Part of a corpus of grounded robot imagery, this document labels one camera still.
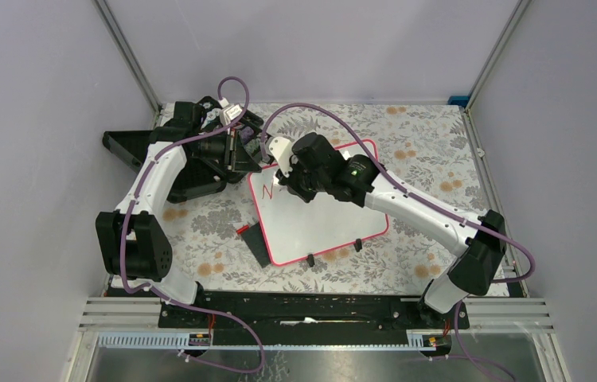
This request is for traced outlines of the pink framed whiteboard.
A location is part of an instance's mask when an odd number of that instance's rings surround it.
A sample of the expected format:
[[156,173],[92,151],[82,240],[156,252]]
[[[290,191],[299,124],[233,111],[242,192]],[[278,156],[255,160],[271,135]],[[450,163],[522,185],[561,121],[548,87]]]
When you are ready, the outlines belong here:
[[308,255],[353,245],[385,234],[387,215],[319,193],[311,202],[289,194],[279,184],[278,164],[252,173],[248,184],[270,261],[281,267]]

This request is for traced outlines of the red marker cap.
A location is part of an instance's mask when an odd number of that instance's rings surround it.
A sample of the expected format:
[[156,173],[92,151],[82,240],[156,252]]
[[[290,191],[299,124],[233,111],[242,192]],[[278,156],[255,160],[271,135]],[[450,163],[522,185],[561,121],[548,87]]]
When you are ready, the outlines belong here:
[[248,230],[248,229],[249,229],[249,225],[248,225],[248,224],[246,224],[246,225],[242,226],[241,228],[237,229],[237,230],[236,230],[236,233],[237,233],[238,235],[241,235],[243,232],[245,232],[245,231],[246,231],[246,230]]

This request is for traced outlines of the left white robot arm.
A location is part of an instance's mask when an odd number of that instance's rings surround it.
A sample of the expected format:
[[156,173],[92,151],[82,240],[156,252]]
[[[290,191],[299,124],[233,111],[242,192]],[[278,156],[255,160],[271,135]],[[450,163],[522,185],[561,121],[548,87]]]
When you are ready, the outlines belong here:
[[174,181],[186,167],[189,152],[208,149],[224,134],[224,148],[235,152],[236,131],[247,107],[218,100],[220,127],[202,133],[184,133],[176,127],[158,127],[131,190],[112,212],[96,218],[96,231],[107,272],[121,278],[133,294],[149,290],[178,306],[178,317],[190,327],[205,322],[208,307],[197,298],[198,282],[172,271],[173,250],[157,212],[164,207]]

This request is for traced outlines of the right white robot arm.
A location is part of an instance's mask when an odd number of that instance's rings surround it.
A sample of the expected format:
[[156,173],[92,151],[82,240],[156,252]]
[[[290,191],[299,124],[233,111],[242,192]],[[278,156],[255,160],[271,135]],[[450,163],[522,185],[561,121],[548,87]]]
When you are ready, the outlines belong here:
[[425,326],[440,326],[458,302],[488,292],[505,255],[505,224],[499,213],[489,210],[479,215],[444,203],[386,170],[368,148],[346,157],[314,132],[295,142],[272,138],[265,147],[279,165],[280,185],[303,202],[326,193],[336,201],[382,212],[455,257],[422,294],[417,315]]

